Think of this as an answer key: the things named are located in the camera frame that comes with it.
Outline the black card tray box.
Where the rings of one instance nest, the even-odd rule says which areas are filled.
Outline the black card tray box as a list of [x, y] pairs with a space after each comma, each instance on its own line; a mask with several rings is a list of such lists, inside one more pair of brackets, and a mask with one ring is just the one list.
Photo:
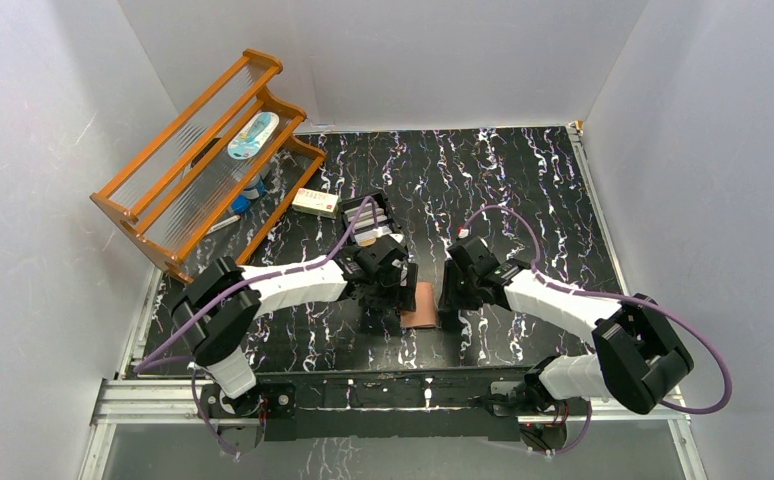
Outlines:
[[406, 245], [403, 228], [393, 215], [389, 198], [381, 189], [343, 201], [339, 213], [343, 231], [356, 219], [347, 244], [366, 247], [381, 237], [391, 237], [400, 245]]

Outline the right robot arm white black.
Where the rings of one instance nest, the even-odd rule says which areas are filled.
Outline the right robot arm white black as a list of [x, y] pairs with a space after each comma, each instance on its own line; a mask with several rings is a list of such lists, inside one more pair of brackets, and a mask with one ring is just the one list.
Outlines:
[[512, 407], [550, 414], [573, 398], [612, 398], [648, 414], [694, 368], [669, 319], [647, 297], [580, 296], [524, 261], [498, 260], [478, 237], [459, 239], [447, 250], [438, 312], [448, 317], [488, 305], [537, 317], [592, 350], [548, 357], [510, 389], [491, 387], [484, 400], [490, 411]]

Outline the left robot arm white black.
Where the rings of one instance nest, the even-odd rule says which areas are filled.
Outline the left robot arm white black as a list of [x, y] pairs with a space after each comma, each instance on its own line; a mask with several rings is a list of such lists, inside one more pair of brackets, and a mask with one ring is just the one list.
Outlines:
[[183, 339], [193, 362], [220, 387], [226, 407], [249, 416], [260, 407], [262, 391], [242, 341], [256, 318], [347, 299], [367, 308], [412, 311], [418, 272], [397, 234], [280, 266], [246, 267], [222, 257], [167, 300], [166, 307], [173, 322], [186, 330]]

